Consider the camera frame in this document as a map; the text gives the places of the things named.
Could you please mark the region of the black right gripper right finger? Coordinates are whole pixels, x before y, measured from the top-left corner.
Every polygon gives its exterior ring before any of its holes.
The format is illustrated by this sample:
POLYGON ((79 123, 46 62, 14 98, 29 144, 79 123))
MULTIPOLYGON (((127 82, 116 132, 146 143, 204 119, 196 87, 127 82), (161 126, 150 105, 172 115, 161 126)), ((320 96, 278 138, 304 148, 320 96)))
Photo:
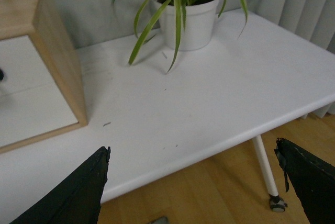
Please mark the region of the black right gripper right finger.
POLYGON ((274 152, 310 223, 334 223, 334 166, 295 143, 277 138, 274 152))

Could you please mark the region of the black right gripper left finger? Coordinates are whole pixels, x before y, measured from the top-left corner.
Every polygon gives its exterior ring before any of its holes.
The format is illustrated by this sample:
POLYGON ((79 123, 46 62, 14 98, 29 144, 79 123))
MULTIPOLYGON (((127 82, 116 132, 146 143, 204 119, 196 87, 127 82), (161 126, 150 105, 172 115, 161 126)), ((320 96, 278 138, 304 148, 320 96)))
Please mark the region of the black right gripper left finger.
POLYGON ((12 223, 97 223, 110 147, 101 147, 12 223))

